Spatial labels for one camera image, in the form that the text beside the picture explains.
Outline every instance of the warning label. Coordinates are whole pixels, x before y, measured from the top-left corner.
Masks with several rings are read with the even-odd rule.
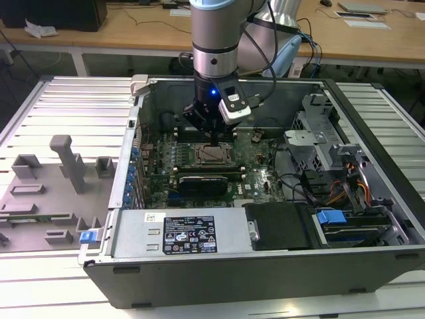
[[[166,255],[216,253],[214,217],[164,218],[163,252]]]

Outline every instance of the gray 3d printed part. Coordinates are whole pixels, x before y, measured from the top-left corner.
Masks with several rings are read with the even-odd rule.
[[[0,214],[22,215],[22,214],[34,214],[36,211],[37,211],[37,206],[35,204],[20,204],[20,205],[4,204],[4,206],[0,210]]]
[[[77,222],[77,226],[75,227],[76,233],[82,233],[83,231],[86,231],[88,229],[88,226],[86,222],[84,221],[84,218],[80,217]]]
[[[0,233],[0,246],[4,247],[6,246],[6,242],[9,241],[9,238],[7,238],[5,235]]]
[[[6,218],[0,219],[0,228],[13,228],[13,224]]]
[[[50,245],[65,243],[71,244],[74,241],[74,237],[71,235],[68,229],[55,229],[46,231],[46,236],[44,237],[44,239]]]
[[[37,195],[43,194],[46,189],[43,184],[25,184],[21,186],[14,186],[11,189],[11,194],[16,195]]]
[[[69,214],[67,217],[52,217],[51,219],[53,225],[61,226],[61,225],[76,225],[78,218],[74,213]]]
[[[35,155],[19,155],[13,162],[12,170],[19,179],[35,180],[32,168],[41,167]]]
[[[84,165],[84,162],[82,161],[80,154],[75,154],[75,162],[76,162],[77,170],[81,171],[83,176],[86,175],[87,166]],[[65,178],[69,178],[68,173],[65,170],[65,167],[63,167],[61,165],[61,166],[59,166],[59,168],[60,168],[60,171],[62,172],[63,176]]]
[[[69,135],[55,135],[50,141],[50,148],[59,155],[75,192],[83,194],[86,183],[84,182],[82,171],[78,170],[75,155],[71,151],[71,143],[72,139]]]
[[[111,157],[98,157],[94,167],[99,178],[114,178],[115,176],[115,167]]]

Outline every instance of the blue tab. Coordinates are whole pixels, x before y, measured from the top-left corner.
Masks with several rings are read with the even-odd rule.
[[[127,175],[127,181],[128,181],[129,183],[133,183],[133,181],[134,181],[134,176],[133,176],[133,175],[131,175],[131,174]]]
[[[97,236],[97,231],[83,231],[80,235],[80,244],[94,244]]]
[[[129,195],[124,195],[123,202],[125,204],[131,203],[131,197]]]
[[[338,209],[322,210],[316,214],[317,219],[321,224],[346,224],[347,220],[343,211]]]

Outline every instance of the silver cylinder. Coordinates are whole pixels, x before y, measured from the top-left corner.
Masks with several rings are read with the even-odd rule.
[[[240,24],[263,3],[237,0],[211,11],[191,7],[193,65],[201,76],[219,78],[237,69]]]
[[[226,53],[206,53],[193,48],[193,66],[205,78],[227,76],[238,67],[238,49]]]
[[[298,29],[297,12],[301,0],[270,0],[276,23],[289,28]],[[264,4],[255,18],[272,23],[272,15],[267,3]]]

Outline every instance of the blue clip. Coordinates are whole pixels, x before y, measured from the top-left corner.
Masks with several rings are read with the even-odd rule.
[[[138,150],[137,148],[135,148],[135,147],[132,147],[132,148],[131,148],[131,153],[132,153],[134,156],[137,156],[137,155],[139,155],[139,150]]]
[[[83,231],[80,235],[80,244],[94,244],[97,236],[97,231]]]
[[[134,182],[134,175],[132,175],[132,174],[127,175],[127,182],[133,183]]]
[[[347,220],[343,211],[338,209],[330,209],[328,211],[322,210],[316,214],[317,219],[321,224],[346,224]]]
[[[134,165],[128,165],[128,171],[129,171],[130,173],[134,173],[134,172],[135,172],[135,167],[134,167]]]

